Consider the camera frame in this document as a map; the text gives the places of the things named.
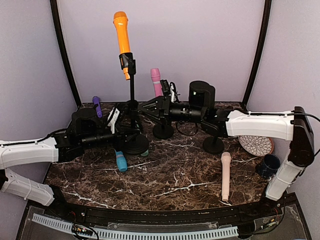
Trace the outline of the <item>orange toy microphone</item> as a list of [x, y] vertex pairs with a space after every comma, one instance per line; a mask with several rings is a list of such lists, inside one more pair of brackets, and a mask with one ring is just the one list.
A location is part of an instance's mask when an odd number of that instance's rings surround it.
[[127, 14], [124, 11], [118, 11], [113, 15], [113, 24], [116, 29], [119, 45], [120, 65], [126, 80], [130, 80], [129, 57], [127, 55], [131, 53], [128, 21]]

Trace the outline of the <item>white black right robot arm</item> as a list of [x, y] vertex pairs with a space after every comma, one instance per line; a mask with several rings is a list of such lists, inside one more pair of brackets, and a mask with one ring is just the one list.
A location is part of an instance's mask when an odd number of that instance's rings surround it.
[[214, 86], [196, 80], [189, 84], [187, 103], [173, 102], [175, 94], [167, 80], [161, 80], [162, 95], [138, 105], [138, 111], [158, 123], [153, 135], [168, 139], [165, 134], [172, 122], [199, 124], [209, 136], [203, 141], [203, 149], [210, 154], [224, 150], [222, 138], [255, 136], [282, 139], [290, 142], [289, 152], [275, 177], [265, 190], [265, 197], [255, 205], [255, 213], [266, 217], [294, 179], [315, 159], [314, 134], [302, 107], [284, 112], [251, 112], [215, 108]]

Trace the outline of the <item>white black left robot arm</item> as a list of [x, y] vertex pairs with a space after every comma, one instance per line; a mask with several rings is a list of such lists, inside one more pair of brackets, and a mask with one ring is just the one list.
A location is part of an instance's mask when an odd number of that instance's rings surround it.
[[107, 119], [99, 118], [93, 108], [82, 108], [71, 115], [67, 128], [56, 130], [41, 139], [1, 141], [0, 190], [50, 206], [60, 218], [71, 213], [60, 189], [23, 177], [11, 167], [33, 163], [64, 163], [83, 155], [86, 149], [112, 144], [120, 149], [139, 134], [135, 127], [121, 126], [121, 112], [113, 108]]

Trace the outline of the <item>black stand with pink microphone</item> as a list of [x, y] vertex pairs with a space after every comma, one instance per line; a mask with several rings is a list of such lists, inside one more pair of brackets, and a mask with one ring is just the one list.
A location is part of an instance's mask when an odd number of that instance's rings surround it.
[[171, 124], [156, 124], [152, 129], [153, 135], [158, 139], [169, 139], [174, 134], [174, 128]]

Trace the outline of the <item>beige toy microphone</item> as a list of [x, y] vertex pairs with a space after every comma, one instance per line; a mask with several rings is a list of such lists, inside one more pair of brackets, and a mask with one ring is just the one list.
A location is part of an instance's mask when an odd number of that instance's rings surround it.
[[230, 194], [231, 154], [229, 152], [223, 152], [220, 160], [222, 164], [221, 198], [223, 202], [227, 202]]

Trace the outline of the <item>black stand with orange microphone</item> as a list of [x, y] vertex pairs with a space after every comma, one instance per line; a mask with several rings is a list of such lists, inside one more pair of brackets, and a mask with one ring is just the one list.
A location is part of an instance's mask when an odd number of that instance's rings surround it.
[[130, 128], [132, 129], [139, 129], [140, 134], [134, 134], [131, 136], [136, 136], [136, 142], [134, 145], [129, 147], [123, 147], [122, 151], [125, 154], [138, 156], [144, 153], [145, 151], [149, 150], [149, 140], [145, 135], [142, 134], [143, 126], [138, 114], [138, 102], [135, 99], [135, 74], [136, 74], [136, 60], [133, 57], [132, 53], [129, 53], [126, 56], [129, 57], [128, 59], [128, 73], [130, 76], [130, 100], [127, 101], [127, 114], [130, 119]]

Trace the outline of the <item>pink toy microphone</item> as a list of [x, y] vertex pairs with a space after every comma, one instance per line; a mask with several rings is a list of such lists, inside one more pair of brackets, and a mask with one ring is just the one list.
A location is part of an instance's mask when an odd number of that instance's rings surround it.
[[162, 96], [162, 86], [161, 86], [161, 73], [158, 68], [152, 68], [150, 70], [150, 77], [154, 87], [154, 93], [156, 97]]

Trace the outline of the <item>black stand for beige microphone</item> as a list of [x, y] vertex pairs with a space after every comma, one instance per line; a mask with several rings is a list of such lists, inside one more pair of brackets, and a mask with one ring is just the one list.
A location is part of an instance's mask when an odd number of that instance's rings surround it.
[[216, 155], [222, 153], [225, 146], [217, 136], [209, 136], [204, 139], [202, 147], [205, 152]]

